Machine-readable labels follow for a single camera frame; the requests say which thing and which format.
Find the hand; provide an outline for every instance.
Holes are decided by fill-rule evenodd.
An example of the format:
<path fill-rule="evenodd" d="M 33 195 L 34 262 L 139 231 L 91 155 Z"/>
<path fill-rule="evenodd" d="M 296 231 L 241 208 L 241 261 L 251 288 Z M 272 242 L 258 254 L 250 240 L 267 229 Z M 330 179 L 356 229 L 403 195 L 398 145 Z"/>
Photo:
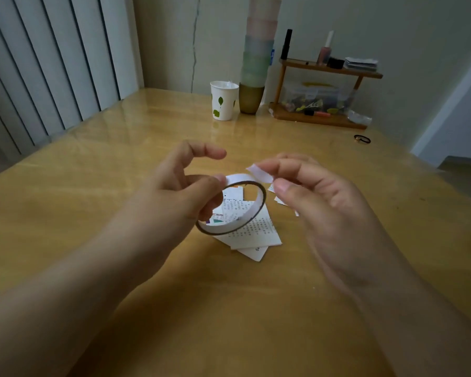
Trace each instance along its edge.
<path fill-rule="evenodd" d="M 277 197 L 300 213 L 312 252 L 341 291 L 355 296 L 359 288 L 386 285 L 409 272 L 352 182 L 302 154 L 280 154 L 257 165 L 275 178 Z"/>
<path fill-rule="evenodd" d="M 100 241 L 115 243 L 117 251 L 127 251 L 134 264 L 144 267 L 140 282 L 157 272 L 195 222 L 208 220 L 223 201 L 225 176 L 185 175 L 184 168 L 195 157 L 220 160 L 226 154 L 212 144 L 182 142 L 98 236 Z"/>

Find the white paper cup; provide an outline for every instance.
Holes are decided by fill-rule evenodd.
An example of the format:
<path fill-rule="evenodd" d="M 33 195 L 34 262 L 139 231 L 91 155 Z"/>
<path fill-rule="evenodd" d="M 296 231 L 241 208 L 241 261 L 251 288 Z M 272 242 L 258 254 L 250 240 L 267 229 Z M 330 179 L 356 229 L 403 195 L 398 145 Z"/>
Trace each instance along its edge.
<path fill-rule="evenodd" d="M 213 118 L 230 120 L 234 112 L 239 86 L 232 82 L 211 82 L 211 107 Z"/>

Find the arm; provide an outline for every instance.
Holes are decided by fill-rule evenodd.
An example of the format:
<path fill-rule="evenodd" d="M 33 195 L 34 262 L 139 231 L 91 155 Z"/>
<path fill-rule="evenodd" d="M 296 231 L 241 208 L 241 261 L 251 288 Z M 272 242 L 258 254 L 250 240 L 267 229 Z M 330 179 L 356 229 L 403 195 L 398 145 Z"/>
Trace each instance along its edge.
<path fill-rule="evenodd" d="M 356 302 L 398 376 L 471 376 L 471 321 L 416 274 L 351 182 L 304 155 L 257 165 L 300 213 L 325 275 Z"/>
<path fill-rule="evenodd" d="M 218 147 L 185 142 L 94 239 L 0 297 L 0 376 L 70 371 L 119 303 L 151 278 L 223 196 L 224 176 L 185 176 Z"/>

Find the roll of tape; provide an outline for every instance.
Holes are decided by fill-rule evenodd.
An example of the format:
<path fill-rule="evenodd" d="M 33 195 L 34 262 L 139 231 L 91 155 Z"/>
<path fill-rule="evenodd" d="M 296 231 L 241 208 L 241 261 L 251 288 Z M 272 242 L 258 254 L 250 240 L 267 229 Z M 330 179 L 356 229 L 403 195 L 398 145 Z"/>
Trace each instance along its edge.
<path fill-rule="evenodd" d="M 257 198 L 250 206 L 248 210 L 245 211 L 243 215 L 241 215 L 236 220 L 229 222 L 225 225 L 218 225 L 218 226 L 209 226 L 206 225 L 204 222 L 197 221 L 195 226 L 204 234 L 207 235 L 222 235 L 232 233 L 237 229 L 242 228 L 243 226 L 247 225 L 253 218 L 257 216 L 260 210 L 264 207 L 265 199 L 267 198 L 267 191 L 265 187 L 259 183 L 253 176 L 245 173 L 240 174 L 231 174 L 227 176 L 227 186 L 229 188 L 231 186 L 238 186 L 238 185 L 255 185 L 258 187 Z"/>

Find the cup rim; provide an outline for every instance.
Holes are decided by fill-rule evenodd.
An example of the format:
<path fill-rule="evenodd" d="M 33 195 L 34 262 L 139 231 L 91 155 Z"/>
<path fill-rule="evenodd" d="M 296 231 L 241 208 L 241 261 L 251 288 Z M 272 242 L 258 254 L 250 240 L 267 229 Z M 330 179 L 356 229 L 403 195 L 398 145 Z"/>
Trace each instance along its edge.
<path fill-rule="evenodd" d="M 227 83 L 230 83 L 232 87 L 226 87 Z M 237 90 L 239 88 L 238 84 L 235 84 L 233 82 L 226 82 L 222 80 L 215 80 L 211 83 L 209 83 L 211 87 L 217 88 L 219 90 Z"/>

